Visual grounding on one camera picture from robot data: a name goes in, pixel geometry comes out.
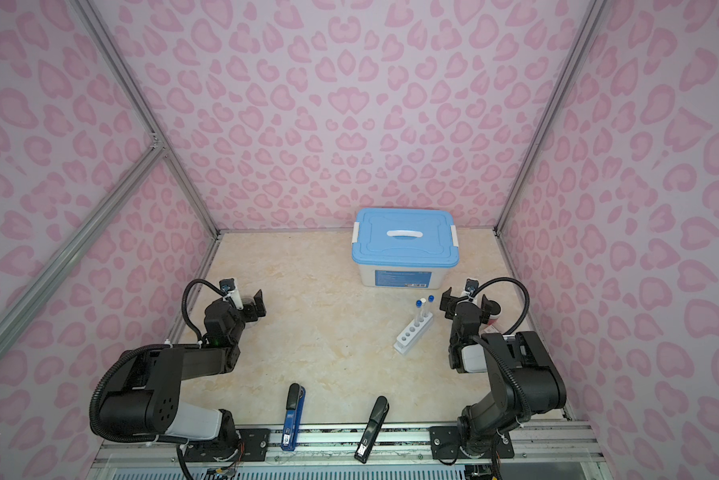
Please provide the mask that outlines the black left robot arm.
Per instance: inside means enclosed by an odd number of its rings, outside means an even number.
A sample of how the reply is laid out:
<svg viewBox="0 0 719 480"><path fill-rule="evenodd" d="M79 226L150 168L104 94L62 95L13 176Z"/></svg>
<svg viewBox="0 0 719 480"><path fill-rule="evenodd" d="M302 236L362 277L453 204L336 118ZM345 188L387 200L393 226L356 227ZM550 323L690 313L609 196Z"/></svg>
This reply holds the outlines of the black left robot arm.
<svg viewBox="0 0 719 480"><path fill-rule="evenodd" d="M121 444L175 444L189 462L240 460L244 440L231 411L181 400L182 384L232 372L246 326L266 315L261 291L244 298L242 309L219 299L206 308L206 334L198 343L153 344L123 353L94 390L93 433Z"/></svg>

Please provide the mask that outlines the blue plastic bin lid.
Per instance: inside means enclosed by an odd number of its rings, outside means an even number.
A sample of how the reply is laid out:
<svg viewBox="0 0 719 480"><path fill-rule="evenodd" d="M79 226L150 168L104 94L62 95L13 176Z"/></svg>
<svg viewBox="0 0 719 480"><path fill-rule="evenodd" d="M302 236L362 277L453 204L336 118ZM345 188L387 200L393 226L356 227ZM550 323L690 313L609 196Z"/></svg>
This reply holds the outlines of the blue plastic bin lid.
<svg viewBox="0 0 719 480"><path fill-rule="evenodd" d="M365 208L355 221L352 258L369 266L453 268L459 263L455 220L441 210Z"/></svg>

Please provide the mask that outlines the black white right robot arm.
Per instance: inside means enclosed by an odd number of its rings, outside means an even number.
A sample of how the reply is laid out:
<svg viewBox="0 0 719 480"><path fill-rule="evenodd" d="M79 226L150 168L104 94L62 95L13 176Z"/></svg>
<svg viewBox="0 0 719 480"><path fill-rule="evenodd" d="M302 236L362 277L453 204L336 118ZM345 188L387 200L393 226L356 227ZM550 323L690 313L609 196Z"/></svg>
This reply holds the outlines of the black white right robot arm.
<svg viewBox="0 0 719 480"><path fill-rule="evenodd" d="M429 430L431 456L445 465L467 458L511 459L511 432L535 415L564 408L565 382L539 334L479 331L497 311L495 302L483 298L477 304L467 293L447 290L439 309L451 320L449 366L459 374L487 374L489 392L465 406L455 425Z"/></svg>

